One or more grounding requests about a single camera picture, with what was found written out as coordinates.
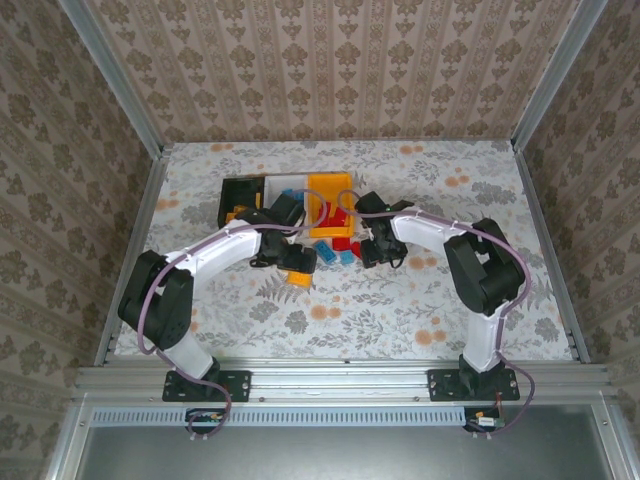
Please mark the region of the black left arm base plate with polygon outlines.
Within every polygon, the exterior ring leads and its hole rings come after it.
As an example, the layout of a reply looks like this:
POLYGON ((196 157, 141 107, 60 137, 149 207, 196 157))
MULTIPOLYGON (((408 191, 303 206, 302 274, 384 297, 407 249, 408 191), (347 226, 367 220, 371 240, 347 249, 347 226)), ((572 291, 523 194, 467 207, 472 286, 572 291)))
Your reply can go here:
MULTIPOLYGON (((231 400, 245 403, 249 401, 251 392, 251 372, 243 370, 223 370, 219 373, 218 384, 225 389, 231 400)), ((162 393, 164 402, 224 402, 222 392, 208 386, 199 385, 186 380, 176 371, 169 371, 165 376, 162 393)))

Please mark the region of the aluminium frame post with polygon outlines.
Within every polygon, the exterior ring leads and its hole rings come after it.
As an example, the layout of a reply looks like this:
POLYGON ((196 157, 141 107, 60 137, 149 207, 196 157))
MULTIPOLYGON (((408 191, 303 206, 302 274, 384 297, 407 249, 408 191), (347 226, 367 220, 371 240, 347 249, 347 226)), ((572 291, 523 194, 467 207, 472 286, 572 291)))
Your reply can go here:
POLYGON ((118 103, 136 131, 153 161, 162 156, 164 141, 153 126, 140 95, 128 79, 123 60, 116 58, 116 50, 99 26, 86 0, 59 0, 59 3, 84 42, 96 66, 106 80, 118 103))
POLYGON ((580 0, 511 135, 511 145, 516 153, 523 151, 549 110, 607 3, 608 0, 580 0))

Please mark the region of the grey metal panel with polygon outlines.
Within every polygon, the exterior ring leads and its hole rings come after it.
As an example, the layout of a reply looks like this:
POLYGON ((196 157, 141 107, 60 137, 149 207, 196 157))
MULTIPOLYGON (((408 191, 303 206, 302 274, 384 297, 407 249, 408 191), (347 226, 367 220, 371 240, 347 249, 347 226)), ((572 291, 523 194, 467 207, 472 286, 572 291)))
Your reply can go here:
POLYGON ((71 410, 45 480, 640 480, 621 411, 535 406, 490 438, 453 426, 97 424, 71 410))

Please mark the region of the white plastic bin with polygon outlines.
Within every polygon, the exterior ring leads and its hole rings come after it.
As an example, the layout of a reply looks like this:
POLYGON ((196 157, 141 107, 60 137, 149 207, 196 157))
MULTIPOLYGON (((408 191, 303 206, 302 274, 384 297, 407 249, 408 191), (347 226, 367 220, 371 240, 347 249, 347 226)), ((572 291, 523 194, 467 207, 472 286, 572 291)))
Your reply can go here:
POLYGON ((303 201, 296 201, 281 192, 284 189, 293 189, 294 193, 303 192, 306 187, 307 176, 303 174, 266 176, 263 207, 267 215, 282 225, 302 226, 306 217, 305 197, 303 201))

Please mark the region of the aluminium front rail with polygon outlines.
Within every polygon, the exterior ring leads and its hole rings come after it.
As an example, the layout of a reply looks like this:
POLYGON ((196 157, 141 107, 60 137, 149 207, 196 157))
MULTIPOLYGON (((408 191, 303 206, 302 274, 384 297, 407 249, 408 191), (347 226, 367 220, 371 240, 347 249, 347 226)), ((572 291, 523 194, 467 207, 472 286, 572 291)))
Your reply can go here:
MULTIPOLYGON (((428 401, 427 373, 457 367, 446 360, 277 360, 236 358, 222 361, 225 370, 252 374, 253 404, 348 406, 428 401)), ((537 405, 587 404, 612 399, 616 389, 603 365, 577 361, 522 361, 517 382, 529 392, 536 386, 537 405)), ((158 358, 114 356, 102 366, 80 369, 72 400, 105 405, 146 405, 161 400, 168 367, 158 358)))

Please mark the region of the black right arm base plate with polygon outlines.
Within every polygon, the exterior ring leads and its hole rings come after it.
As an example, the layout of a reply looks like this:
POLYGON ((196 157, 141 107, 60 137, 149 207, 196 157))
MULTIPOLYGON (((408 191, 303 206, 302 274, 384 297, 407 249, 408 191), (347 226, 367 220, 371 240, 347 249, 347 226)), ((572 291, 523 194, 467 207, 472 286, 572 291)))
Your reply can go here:
POLYGON ((483 373, 473 369, 432 369, 427 371, 427 380, 432 402, 490 402, 498 397, 516 401, 521 398, 512 369, 483 373))

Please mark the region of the aluminium table side rail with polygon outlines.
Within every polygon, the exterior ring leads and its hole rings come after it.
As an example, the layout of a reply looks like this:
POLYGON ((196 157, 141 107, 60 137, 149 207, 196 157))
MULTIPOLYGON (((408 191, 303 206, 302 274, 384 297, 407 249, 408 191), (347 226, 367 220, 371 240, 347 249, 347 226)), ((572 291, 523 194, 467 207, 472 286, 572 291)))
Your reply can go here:
POLYGON ((144 188, 141 203, 135 219, 129 244, 124 256, 121 271, 116 283, 113 298, 107 313, 104 330, 97 348, 94 367, 103 366, 109 354, 109 348, 112 340, 117 338, 120 331, 121 320, 118 316, 117 309, 122 298, 128 280, 134 268, 138 255, 142 252, 147 238, 148 230, 153 217, 153 212, 159 193, 164 183, 167 164, 170 160, 174 144, 165 145, 162 148, 160 157, 151 164, 149 176, 144 188))
POLYGON ((575 360, 581 363, 591 363, 592 360, 562 274, 543 211, 535 191, 535 186, 529 173, 525 157, 521 151, 515 152, 515 161, 572 355, 575 360))

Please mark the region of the yellow plastic bin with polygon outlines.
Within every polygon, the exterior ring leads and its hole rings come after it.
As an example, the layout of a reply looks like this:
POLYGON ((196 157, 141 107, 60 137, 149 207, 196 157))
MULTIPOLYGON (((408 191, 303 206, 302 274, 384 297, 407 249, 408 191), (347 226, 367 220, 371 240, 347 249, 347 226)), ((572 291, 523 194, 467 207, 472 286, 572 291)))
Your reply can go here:
MULTIPOLYGON (((352 177, 349 173, 315 173, 308 176, 307 188, 320 194, 326 204, 327 217, 332 216, 339 207, 337 197, 344 190, 353 187, 352 177)), ((323 214, 323 201, 314 194, 307 194, 307 223, 315 224, 318 217, 323 214)), ((341 228, 312 228, 309 231, 311 238, 351 238, 355 233, 354 217, 348 215, 347 224, 341 228)))

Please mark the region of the black plastic bin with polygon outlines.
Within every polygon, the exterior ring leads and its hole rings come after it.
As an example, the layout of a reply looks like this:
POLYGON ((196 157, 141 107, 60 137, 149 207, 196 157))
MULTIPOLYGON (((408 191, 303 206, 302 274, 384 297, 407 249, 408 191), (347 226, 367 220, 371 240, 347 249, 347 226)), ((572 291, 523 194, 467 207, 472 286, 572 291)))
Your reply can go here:
POLYGON ((233 213, 236 205, 245 205, 255 208, 255 194, 262 194, 262 206, 264 203, 265 178, 263 176, 245 176, 225 178, 222 182, 220 201, 217 215, 219 227, 225 225, 227 213, 233 213))

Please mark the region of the small circuit board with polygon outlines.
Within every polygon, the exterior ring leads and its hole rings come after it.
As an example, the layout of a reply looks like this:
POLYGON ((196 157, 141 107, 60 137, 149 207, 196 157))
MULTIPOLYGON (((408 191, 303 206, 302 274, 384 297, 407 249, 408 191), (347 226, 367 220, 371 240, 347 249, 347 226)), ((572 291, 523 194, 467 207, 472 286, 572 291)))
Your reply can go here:
POLYGON ((197 435, 213 432, 226 414, 225 409, 189 409, 185 414, 186 428, 197 435))
POLYGON ((464 428, 472 433, 493 432, 505 426, 505 420, 498 407, 487 409, 466 408, 464 428))

